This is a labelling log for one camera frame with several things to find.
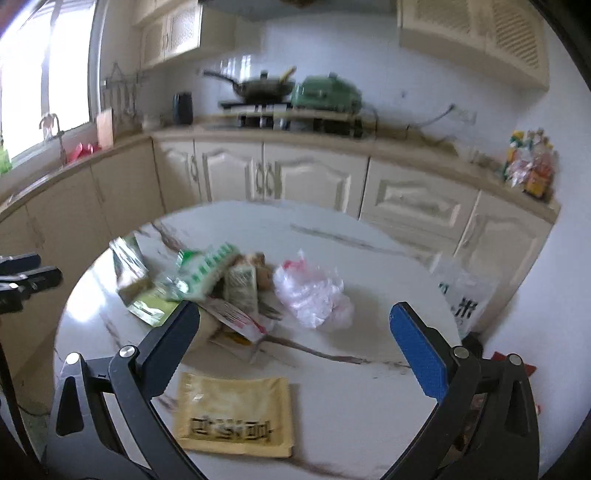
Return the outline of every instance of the gas stove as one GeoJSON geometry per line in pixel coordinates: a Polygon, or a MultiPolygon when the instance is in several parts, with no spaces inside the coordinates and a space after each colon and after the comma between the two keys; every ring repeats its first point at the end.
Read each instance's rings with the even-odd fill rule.
{"type": "Polygon", "coordinates": [[[243,103],[219,102],[227,124],[210,128],[252,128],[294,132],[315,132],[341,137],[363,138],[360,116],[332,111],[294,109],[291,102],[243,103]]]}

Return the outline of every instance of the wall outlet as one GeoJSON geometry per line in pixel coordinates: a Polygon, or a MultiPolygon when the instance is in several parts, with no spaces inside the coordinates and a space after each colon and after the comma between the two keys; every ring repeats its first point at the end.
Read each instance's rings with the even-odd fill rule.
{"type": "Polygon", "coordinates": [[[458,107],[457,105],[454,106],[451,112],[449,112],[450,120],[455,120],[456,122],[462,122],[466,125],[476,125],[476,116],[477,112],[474,110],[466,110],[463,108],[458,107]]]}

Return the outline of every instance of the cabinet door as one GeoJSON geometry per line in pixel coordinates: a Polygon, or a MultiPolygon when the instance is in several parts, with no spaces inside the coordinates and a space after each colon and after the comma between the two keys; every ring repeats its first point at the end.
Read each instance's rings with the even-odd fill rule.
{"type": "Polygon", "coordinates": [[[168,15],[166,57],[199,47],[202,7],[197,0],[186,2],[168,15]]]}
{"type": "Polygon", "coordinates": [[[166,213],[201,203],[193,141],[155,141],[154,154],[166,213]]]}
{"type": "Polygon", "coordinates": [[[164,215],[151,143],[101,160],[91,170],[111,237],[164,215]]]}
{"type": "Polygon", "coordinates": [[[544,246],[551,225],[497,197],[481,192],[456,257],[474,274],[499,280],[481,317],[484,330],[509,303],[544,246]]]}
{"type": "Polygon", "coordinates": [[[401,44],[406,34],[449,40],[475,50],[484,50],[485,25],[478,0],[399,0],[401,44]]]}
{"type": "Polygon", "coordinates": [[[433,233],[375,223],[371,220],[367,223],[387,233],[393,240],[406,247],[408,254],[425,265],[429,272],[433,271],[442,256],[451,257],[457,249],[457,242],[433,233]]]}
{"type": "MultiPolygon", "coordinates": [[[[48,262],[40,245],[41,236],[35,232],[25,207],[21,207],[0,223],[2,255],[35,252],[41,255],[43,264],[47,265],[48,262]]],[[[33,295],[25,302],[22,312],[0,316],[0,341],[13,377],[47,335],[47,329],[39,327],[43,326],[41,315],[46,307],[46,297],[52,293],[33,295]]]]}
{"type": "Polygon", "coordinates": [[[41,236],[44,263],[59,267],[70,289],[109,247],[111,235],[88,169],[31,199],[27,212],[41,236]]]}
{"type": "Polygon", "coordinates": [[[195,143],[204,202],[263,198],[262,145],[195,143]]]}
{"type": "Polygon", "coordinates": [[[419,170],[369,162],[362,216],[459,241],[478,191],[419,170]]]}
{"type": "Polygon", "coordinates": [[[266,197],[359,218],[367,157],[265,144],[264,158],[266,197]]]}
{"type": "Polygon", "coordinates": [[[490,0],[486,4],[487,55],[547,87],[550,78],[542,17],[533,7],[518,5],[515,0],[490,0]]]}
{"type": "Polygon", "coordinates": [[[159,18],[142,30],[140,62],[146,69],[164,61],[166,41],[166,17],[159,18]]]}
{"type": "Polygon", "coordinates": [[[133,24],[143,22],[156,8],[156,0],[135,0],[133,24]]]}

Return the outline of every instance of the paper packet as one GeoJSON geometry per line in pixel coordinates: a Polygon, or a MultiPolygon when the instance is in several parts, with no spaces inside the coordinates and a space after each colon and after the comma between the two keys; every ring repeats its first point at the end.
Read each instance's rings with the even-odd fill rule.
{"type": "Polygon", "coordinates": [[[288,458],[294,446],[288,381],[182,373],[173,433],[187,450],[288,458]]]}

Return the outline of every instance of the kitchen counter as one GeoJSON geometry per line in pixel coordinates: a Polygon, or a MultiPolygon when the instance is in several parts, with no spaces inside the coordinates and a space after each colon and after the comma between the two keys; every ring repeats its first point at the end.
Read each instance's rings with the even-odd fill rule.
{"type": "Polygon", "coordinates": [[[462,161],[449,149],[429,147],[417,140],[355,140],[334,135],[276,130],[210,129],[203,125],[167,128],[152,136],[158,140],[194,138],[197,141],[266,142],[364,155],[467,184],[511,202],[552,224],[556,222],[560,213],[560,205],[555,200],[549,205],[539,202],[523,192],[510,188],[495,177],[493,172],[462,161]]]}
{"type": "Polygon", "coordinates": [[[433,173],[461,184],[472,186],[511,202],[524,210],[554,224],[560,213],[560,205],[553,200],[549,205],[508,187],[492,172],[466,163],[449,150],[425,146],[415,140],[364,139],[354,140],[326,134],[309,134],[258,129],[211,129],[205,125],[174,127],[152,134],[136,135],[118,142],[112,149],[98,152],[70,166],[37,180],[18,194],[11,196],[0,206],[0,222],[20,206],[49,188],[54,183],[75,172],[90,167],[104,158],[111,157],[151,138],[173,140],[194,138],[196,141],[218,142],[266,142],[293,145],[302,148],[318,148],[337,153],[357,154],[382,161],[392,161],[401,166],[433,173]]]}

